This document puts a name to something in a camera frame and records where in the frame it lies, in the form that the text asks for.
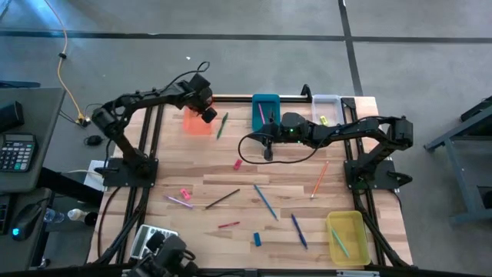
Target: blue block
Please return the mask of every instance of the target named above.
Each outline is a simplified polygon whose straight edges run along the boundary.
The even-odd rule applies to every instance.
[[[261,105],[261,110],[263,111],[264,121],[268,123],[270,114],[274,113],[275,122],[280,125],[280,96],[273,94],[255,94],[251,100],[252,104],[252,115],[253,115],[253,132],[256,132],[263,126],[263,121],[261,120],[260,108],[258,103]]]
[[[253,237],[254,237],[254,244],[256,246],[261,246],[260,234],[254,233]]]

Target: green marker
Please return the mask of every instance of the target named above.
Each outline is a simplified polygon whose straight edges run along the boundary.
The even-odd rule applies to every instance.
[[[333,236],[337,240],[337,242],[340,245],[341,249],[344,250],[344,253],[347,256],[347,258],[350,258],[350,256],[348,255],[348,251],[345,248],[345,245],[341,242],[340,238],[338,237],[338,234],[335,232],[335,229],[331,228],[331,233],[333,234]]]
[[[218,130],[217,139],[221,137],[222,129],[224,128],[225,122],[228,120],[229,113],[226,112],[224,118],[222,119],[221,128]]]

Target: wooden table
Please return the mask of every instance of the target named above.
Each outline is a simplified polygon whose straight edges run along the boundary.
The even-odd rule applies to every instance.
[[[356,98],[359,118],[377,115],[373,97]],[[325,220],[329,212],[353,210],[351,192],[344,181],[343,162],[346,159],[343,142],[320,149],[311,159],[292,165],[242,164],[238,171],[233,164],[238,159],[238,142],[251,132],[251,104],[216,103],[218,117],[213,122],[212,135],[192,136],[183,131],[183,111],[166,106],[158,143],[160,160],[158,180],[151,190],[145,223],[175,230],[188,245],[201,268],[257,269],[340,269],[330,258]],[[228,121],[219,140],[216,139],[222,116]],[[311,120],[310,104],[281,104],[281,112],[297,112]],[[144,111],[134,114],[125,134],[133,145],[138,144]],[[148,138],[147,153],[151,135]],[[377,143],[363,139],[365,151]],[[263,146],[250,139],[244,141],[246,159],[263,161]],[[295,160],[310,154],[312,149],[298,144],[274,145],[275,160]],[[119,149],[115,156],[121,156]],[[330,162],[314,200],[310,200],[314,185],[326,161]],[[259,185],[279,217],[275,221],[253,188]],[[180,198],[179,190],[191,192],[190,210],[169,202],[163,195]],[[214,208],[204,207],[223,195],[241,189]],[[123,223],[129,189],[123,188],[108,207],[102,229],[103,251],[118,234]],[[101,210],[111,191],[105,193]],[[411,264],[404,222],[395,195],[374,190],[374,202],[380,229],[400,257]],[[291,221],[294,213],[307,240],[304,250]],[[240,221],[226,229],[218,225]],[[98,225],[92,238],[88,261],[97,258]],[[254,245],[253,233],[259,232],[263,245]],[[374,241],[367,230],[367,240],[373,261],[376,261]],[[127,245],[126,259],[129,257]]]

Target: calculator keypad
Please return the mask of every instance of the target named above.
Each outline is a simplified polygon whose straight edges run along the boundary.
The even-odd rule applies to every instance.
[[[5,142],[0,151],[0,172],[27,171],[34,147],[34,142]]]

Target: yellow plastic tray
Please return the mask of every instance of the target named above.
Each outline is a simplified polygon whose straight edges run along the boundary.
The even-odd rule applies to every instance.
[[[337,265],[368,265],[371,262],[367,250],[364,220],[358,211],[330,212],[326,218],[330,255]],[[332,233],[335,230],[348,251],[347,257]]]

